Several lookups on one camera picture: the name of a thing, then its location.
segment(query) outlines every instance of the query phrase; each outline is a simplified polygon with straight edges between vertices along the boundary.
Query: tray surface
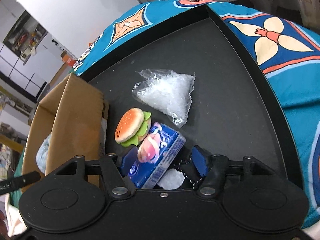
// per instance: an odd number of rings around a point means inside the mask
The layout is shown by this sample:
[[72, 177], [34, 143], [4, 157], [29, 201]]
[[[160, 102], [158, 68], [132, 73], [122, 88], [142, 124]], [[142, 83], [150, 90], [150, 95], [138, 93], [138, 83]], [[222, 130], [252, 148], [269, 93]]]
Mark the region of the tray surface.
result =
[[179, 130], [187, 139], [186, 149], [199, 145], [233, 160], [253, 155], [285, 175], [281, 150], [264, 103], [242, 61], [210, 18], [143, 47], [89, 82], [110, 103], [107, 153], [122, 151], [114, 132], [122, 115], [132, 107], [150, 111], [152, 122], [178, 130], [166, 115], [132, 97], [135, 83], [143, 81], [135, 71], [148, 68], [196, 74], [188, 122]]

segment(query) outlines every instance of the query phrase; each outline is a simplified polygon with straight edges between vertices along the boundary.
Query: transparent packaging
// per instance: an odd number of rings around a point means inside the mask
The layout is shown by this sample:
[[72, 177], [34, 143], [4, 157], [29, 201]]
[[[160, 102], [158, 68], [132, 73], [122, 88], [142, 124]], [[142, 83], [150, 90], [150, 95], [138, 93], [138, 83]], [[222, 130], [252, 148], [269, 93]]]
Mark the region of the transparent packaging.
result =
[[138, 72], [146, 80], [135, 84], [133, 97], [169, 116], [179, 128], [186, 124], [196, 75], [177, 74], [167, 69]]

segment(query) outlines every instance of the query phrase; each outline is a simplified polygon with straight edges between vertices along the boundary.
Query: tissue packet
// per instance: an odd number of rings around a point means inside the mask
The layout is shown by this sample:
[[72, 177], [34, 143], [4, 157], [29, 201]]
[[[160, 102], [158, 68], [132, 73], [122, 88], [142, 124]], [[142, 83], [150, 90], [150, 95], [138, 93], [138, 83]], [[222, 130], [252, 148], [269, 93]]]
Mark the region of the tissue packet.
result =
[[155, 122], [141, 143], [128, 176], [137, 188], [151, 189], [161, 179], [186, 139], [172, 128]]

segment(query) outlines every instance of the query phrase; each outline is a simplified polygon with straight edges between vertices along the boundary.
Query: screw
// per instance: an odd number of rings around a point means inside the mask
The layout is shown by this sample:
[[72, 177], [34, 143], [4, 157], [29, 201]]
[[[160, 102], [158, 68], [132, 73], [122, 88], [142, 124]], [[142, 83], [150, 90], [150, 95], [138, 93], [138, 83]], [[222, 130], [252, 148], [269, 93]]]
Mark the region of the screw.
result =
[[128, 189], [125, 188], [125, 187], [115, 187], [113, 190], [112, 190], [112, 193], [115, 194], [115, 195], [124, 195], [128, 192]]
[[212, 194], [214, 194], [216, 192], [216, 190], [214, 189], [214, 188], [212, 188], [212, 187], [203, 187], [203, 188], [201, 188], [200, 189], [200, 193], [202, 194], [202, 195], [212, 195]]
[[169, 197], [169, 194], [166, 192], [160, 193], [160, 197]]

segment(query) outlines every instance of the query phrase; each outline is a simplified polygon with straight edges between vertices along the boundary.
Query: light blue plush toy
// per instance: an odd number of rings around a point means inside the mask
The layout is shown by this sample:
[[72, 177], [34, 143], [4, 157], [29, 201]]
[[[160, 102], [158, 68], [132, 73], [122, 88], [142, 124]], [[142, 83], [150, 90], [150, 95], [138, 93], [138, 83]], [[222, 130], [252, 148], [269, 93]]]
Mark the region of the light blue plush toy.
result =
[[39, 170], [43, 174], [45, 174], [45, 167], [47, 165], [50, 138], [51, 138], [51, 134], [49, 134], [48, 137], [43, 141], [36, 156], [36, 163], [38, 165]]

